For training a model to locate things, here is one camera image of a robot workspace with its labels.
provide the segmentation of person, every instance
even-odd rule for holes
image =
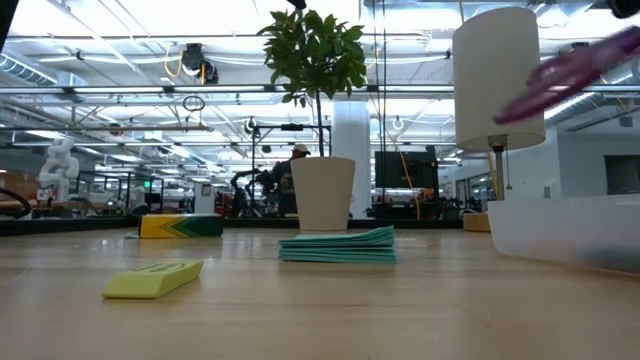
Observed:
[[[296,193],[293,186],[293,175],[291,174],[291,161],[306,158],[311,152],[304,144],[293,147],[291,158],[273,167],[271,172],[274,182],[278,185],[278,215],[284,217],[286,214],[296,214]]]

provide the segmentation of white pot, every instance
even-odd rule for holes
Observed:
[[[356,162],[338,157],[291,162],[301,232],[344,232]]]

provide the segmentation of wooden table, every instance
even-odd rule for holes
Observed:
[[[498,254],[490,235],[400,230],[400,264],[283,263],[293,231],[125,240],[3,238],[0,348],[13,359],[638,359],[640,281]],[[119,271],[204,259],[156,301],[100,293]]]

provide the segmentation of blurry purple object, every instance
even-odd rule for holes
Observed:
[[[544,62],[531,73],[528,89],[502,109],[496,124],[525,120],[589,86],[640,47],[640,28],[633,26],[588,48]]]

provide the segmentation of green leaves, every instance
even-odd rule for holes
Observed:
[[[367,68],[358,40],[362,26],[347,28],[347,23],[329,15],[324,20],[315,11],[305,15],[296,11],[272,12],[274,23],[258,32],[270,34],[265,43],[265,64],[273,70],[271,83],[284,77],[286,94],[283,103],[302,107],[307,97],[315,99],[322,92],[330,99],[338,92],[351,96],[353,87],[362,87]]]

